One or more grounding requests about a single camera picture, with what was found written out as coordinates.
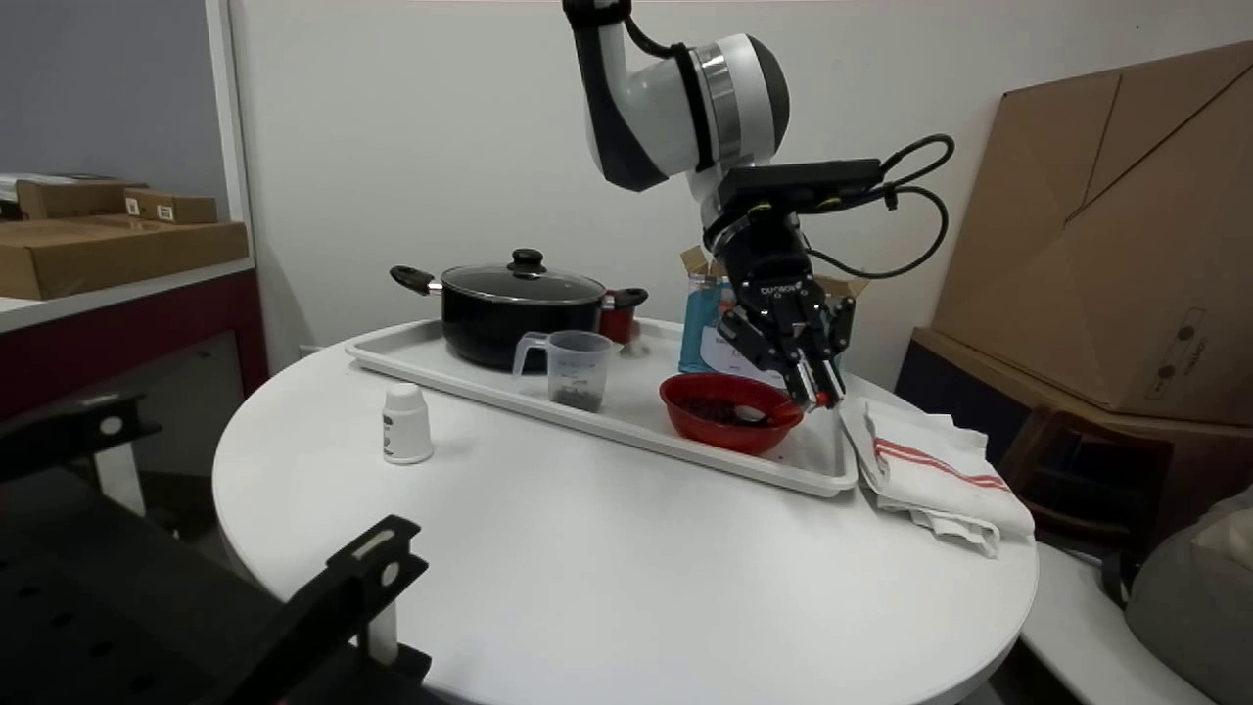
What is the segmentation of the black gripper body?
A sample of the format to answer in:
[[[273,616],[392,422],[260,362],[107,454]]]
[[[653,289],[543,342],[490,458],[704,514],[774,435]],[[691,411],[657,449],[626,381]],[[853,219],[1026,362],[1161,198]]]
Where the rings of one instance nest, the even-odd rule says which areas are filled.
[[[733,286],[720,332],[755,363],[774,372],[823,372],[851,342],[851,315],[816,279],[798,223],[774,208],[733,219],[712,253]]]

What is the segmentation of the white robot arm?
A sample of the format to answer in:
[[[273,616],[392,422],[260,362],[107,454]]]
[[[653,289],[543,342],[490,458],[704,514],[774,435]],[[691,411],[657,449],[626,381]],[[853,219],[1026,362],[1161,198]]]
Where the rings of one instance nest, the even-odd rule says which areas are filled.
[[[700,242],[733,295],[718,332],[774,372],[795,402],[833,406],[846,396],[846,329],[816,281],[795,185],[769,167],[790,114],[774,55],[752,37],[653,42],[631,21],[631,0],[559,4],[599,174],[626,192],[687,174],[700,198]]]

